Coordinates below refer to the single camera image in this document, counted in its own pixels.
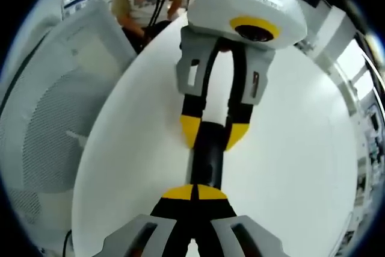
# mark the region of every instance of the person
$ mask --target person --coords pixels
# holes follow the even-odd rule
[[[171,23],[172,17],[182,5],[182,0],[170,0],[170,8],[163,5],[157,23],[148,27],[156,2],[157,0],[112,1],[111,11],[137,53]]]

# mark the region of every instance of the mesh panel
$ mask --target mesh panel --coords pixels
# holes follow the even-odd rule
[[[25,75],[21,75],[18,82],[15,84],[15,86],[13,87],[13,91],[19,91],[20,90],[20,84],[24,81],[24,77]],[[6,138],[7,138],[7,135],[6,135],[6,131],[7,131],[7,120],[8,120],[8,116],[11,116],[12,114],[14,114],[14,111],[13,111],[13,104],[15,102],[17,102],[17,99],[13,98],[12,97],[12,93],[11,93],[11,96],[10,98],[8,99],[8,101],[6,102],[6,106],[4,107],[4,111],[2,112],[1,116],[0,116],[0,156],[1,156],[1,159],[0,159],[0,163],[3,162],[3,161],[6,161],[6,159],[4,159],[4,155],[3,155],[3,152],[5,152],[6,150]]]
[[[73,188],[82,154],[73,133],[89,135],[112,89],[109,86],[103,88],[94,77],[74,71],[46,91],[33,112],[24,139],[25,188],[44,193]]]
[[[35,224],[39,219],[42,210],[37,194],[28,191],[9,189],[8,196],[14,210],[20,217],[28,224]]]

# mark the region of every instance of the window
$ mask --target window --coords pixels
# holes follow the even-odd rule
[[[337,59],[337,63],[349,80],[352,80],[365,66],[365,58],[356,40],[353,39],[349,43]]]
[[[357,96],[359,100],[362,100],[365,96],[370,93],[374,87],[371,73],[366,71],[359,80],[354,84],[357,90]]]

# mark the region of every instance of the wall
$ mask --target wall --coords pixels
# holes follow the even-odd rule
[[[298,0],[298,2],[302,8],[308,31],[310,33],[316,34],[326,19],[330,11],[330,7],[324,1],[320,1],[316,8],[312,7],[303,0]]]

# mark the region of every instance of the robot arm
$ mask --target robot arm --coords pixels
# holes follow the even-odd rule
[[[236,215],[220,187],[224,152],[247,132],[275,49],[307,34],[300,7],[296,0],[193,0],[188,23],[176,72],[185,95],[180,121],[193,154],[190,184],[166,192],[150,216],[108,236],[97,256],[185,256],[194,238],[200,256],[288,257],[277,237]],[[222,48],[234,59],[225,126],[202,121],[211,69]],[[191,66],[197,66],[193,85],[188,84]]]

